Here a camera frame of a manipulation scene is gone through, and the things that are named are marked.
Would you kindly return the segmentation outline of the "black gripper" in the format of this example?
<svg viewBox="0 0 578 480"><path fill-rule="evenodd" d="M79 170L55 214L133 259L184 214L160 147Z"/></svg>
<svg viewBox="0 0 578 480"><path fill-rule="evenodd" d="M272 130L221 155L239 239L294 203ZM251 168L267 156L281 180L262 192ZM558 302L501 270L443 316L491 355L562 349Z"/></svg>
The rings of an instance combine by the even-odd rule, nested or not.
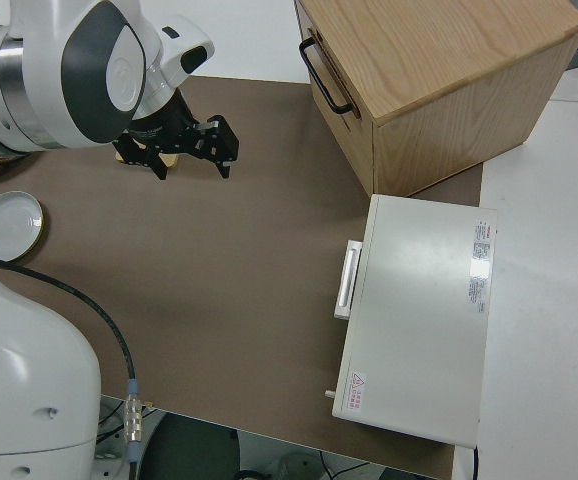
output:
<svg viewBox="0 0 578 480"><path fill-rule="evenodd" d="M214 115L199 122L179 90L155 113L133 120L112 145L124 163L149 166L159 180L168 174L159 154L188 154L208 160L223 179L228 179L239 150L239 140L228 121Z"/></svg>

